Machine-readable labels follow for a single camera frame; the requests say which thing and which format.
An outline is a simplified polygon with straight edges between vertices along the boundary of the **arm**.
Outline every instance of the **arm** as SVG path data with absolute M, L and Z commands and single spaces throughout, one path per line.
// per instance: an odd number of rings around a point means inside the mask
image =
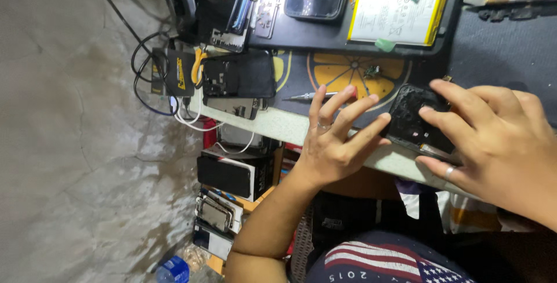
M 286 282 L 281 259 L 286 256 L 294 230 L 310 201 L 325 185 L 359 170 L 378 146 L 390 143 L 377 136 L 389 123 L 389 114 L 381 115 L 348 138 L 352 123 L 378 102 L 376 95 L 343 109 L 333 123 L 333 115 L 352 97 L 353 90 L 353 86 L 346 87 L 323 107 L 326 87 L 317 91 L 311 103 L 310 128 L 300 159 L 282 183 L 257 206 L 236 236 L 227 259 L 227 282 Z
M 508 88 L 465 90 L 434 80 L 430 86 L 453 112 L 422 108 L 420 115 L 455 144 L 464 166 L 447 180 L 467 192 L 557 231 L 557 139 L 539 99 Z M 444 178 L 449 164 L 418 157 Z

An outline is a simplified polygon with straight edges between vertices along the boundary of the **concrete floor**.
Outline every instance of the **concrete floor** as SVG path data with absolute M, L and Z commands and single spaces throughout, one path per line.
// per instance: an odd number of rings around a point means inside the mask
M 168 15 L 114 1 L 142 37 Z M 201 135 L 135 99 L 135 46 L 105 0 L 0 0 L 0 282 L 153 282 L 187 245 Z

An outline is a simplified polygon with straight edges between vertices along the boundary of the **american flag print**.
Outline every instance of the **american flag print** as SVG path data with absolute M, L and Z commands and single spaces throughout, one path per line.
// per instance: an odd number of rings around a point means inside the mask
M 393 277 L 400 283 L 476 283 L 474 280 L 428 261 L 406 247 L 394 244 L 344 242 L 325 256 L 325 269 L 352 265 Z

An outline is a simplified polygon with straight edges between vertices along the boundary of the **broken phone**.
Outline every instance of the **broken phone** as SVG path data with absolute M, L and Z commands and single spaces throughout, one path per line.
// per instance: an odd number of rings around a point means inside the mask
M 460 164 L 453 155 L 455 146 L 441 132 L 419 115 L 419 110 L 429 106 L 447 112 L 451 106 L 442 96 L 411 84 L 403 85 L 390 109 L 391 121 L 381 136 L 420 154 Z

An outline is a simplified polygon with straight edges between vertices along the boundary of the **hand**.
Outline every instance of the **hand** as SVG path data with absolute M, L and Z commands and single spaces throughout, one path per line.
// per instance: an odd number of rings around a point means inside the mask
M 360 99 L 342 109 L 333 123 L 333 115 L 352 97 L 354 89 L 352 85 L 347 86 L 322 107 L 327 90 L 322 85 L 311 102 L 310 128 L 294 170 L 303 171 L 308 182 L 315 187 L 355 173 L 377 147 L 390 144 L 389 140 L 377 136 L 390 122 L 389 114 L 378 116 L 366 128 L 348 138 L 352 123 L 379 102 L 377 95 Z
M 464 166 L 446 179 L 556 230 L 557 139 L 539 99 L 503 87 L 465 90 L 442 80 L 430 86 L 453 105 L 452 112 L 422 108 L 420 115 L 441 129 L 463 157 Z M 440 178 L 450 167 L 434 158 L 416 160 Z

